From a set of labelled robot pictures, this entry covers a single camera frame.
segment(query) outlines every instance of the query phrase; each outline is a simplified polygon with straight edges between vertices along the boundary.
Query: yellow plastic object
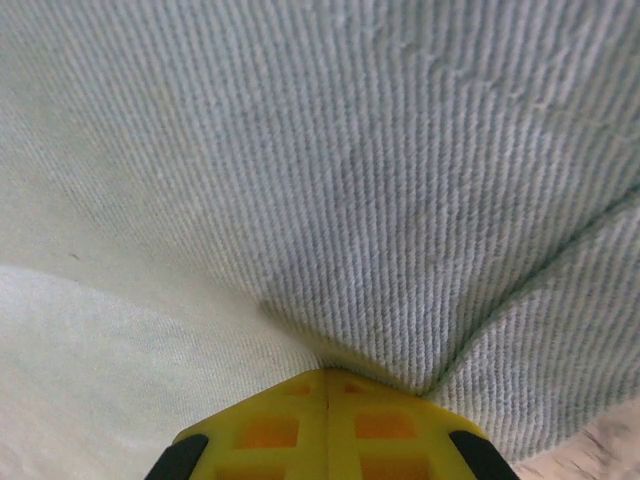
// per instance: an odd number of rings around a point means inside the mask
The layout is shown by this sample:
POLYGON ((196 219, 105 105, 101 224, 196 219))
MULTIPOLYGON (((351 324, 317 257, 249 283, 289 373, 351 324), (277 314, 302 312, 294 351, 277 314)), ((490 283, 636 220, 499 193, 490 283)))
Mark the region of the yellow plastic object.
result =
POLYGON ((481 478, 449 437, 456 431, 485 442, 468 420, 417 397, 346 371, 316 370, 193 425, 174 445, 208 437, 189 480, 481 478))

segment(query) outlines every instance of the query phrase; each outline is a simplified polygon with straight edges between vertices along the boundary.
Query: cloth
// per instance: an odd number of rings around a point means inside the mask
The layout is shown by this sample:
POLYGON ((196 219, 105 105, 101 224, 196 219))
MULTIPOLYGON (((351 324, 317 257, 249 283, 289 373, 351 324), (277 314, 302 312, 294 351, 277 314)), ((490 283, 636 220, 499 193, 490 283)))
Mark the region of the cloth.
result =
POLYGON ((5 471, 319 365, 511 460, 638 393, 636 2, 0 5, 5 471))

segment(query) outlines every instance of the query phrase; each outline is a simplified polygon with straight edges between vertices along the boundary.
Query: white fabric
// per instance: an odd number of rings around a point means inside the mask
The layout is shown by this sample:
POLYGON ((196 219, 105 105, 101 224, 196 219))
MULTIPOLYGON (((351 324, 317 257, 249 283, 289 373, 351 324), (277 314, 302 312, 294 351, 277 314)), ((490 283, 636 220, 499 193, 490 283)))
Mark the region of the white fabric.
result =
POLYGON ((0 0, 2 468, 321 364, 514 460, 632 398, 639 51, 623 0, 0 0))

